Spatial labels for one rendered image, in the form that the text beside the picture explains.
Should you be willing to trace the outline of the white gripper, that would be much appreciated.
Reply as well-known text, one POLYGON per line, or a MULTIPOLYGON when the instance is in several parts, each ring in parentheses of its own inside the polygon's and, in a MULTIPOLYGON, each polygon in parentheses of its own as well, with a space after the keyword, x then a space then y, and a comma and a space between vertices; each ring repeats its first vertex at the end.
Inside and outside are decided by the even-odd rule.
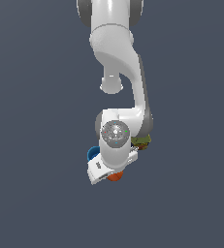
POLYGON ((123 171, 128 165, 138 159, 138 150, 134 149, 129 153, 128 160, 124 166, 119 169, 110 169, 102 161, 101 154, 95 156, 87 165, 87 174, 92 185, 106 179, 111 174, 123 171))

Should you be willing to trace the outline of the blue round object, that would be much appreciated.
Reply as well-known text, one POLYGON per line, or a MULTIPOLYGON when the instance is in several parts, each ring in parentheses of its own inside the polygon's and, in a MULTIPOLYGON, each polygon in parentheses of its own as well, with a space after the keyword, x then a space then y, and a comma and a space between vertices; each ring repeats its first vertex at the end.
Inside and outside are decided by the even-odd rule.
POLYGON ((92 160, 94 157, 96 157, 100 153, 100 147, 99 146, 92 146, 87 151, 87 161, 92 160))

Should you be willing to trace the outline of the orange round object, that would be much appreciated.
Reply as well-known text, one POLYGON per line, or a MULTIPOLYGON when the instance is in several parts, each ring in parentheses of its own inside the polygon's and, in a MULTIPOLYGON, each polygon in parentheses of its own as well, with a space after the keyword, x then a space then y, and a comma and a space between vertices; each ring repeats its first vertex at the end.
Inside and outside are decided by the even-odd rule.
POLYGON ((112 173, 111 175, 108 176, 108 180, 109 181, 118 181, 121 179, 122 175, 123 175, 122 171, 120 171, 118 173, 112 173))

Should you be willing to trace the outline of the olive green brown object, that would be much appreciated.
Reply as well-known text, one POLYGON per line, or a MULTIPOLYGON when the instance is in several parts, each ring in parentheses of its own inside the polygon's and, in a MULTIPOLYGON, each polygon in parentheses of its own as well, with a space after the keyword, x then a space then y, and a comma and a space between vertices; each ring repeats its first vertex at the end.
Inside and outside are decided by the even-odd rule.
POLYGON ((131 145, 138 147, 140 150, 146 150, 150 143, 150 135, 147 135, 144 138, 131 138, 131 145))

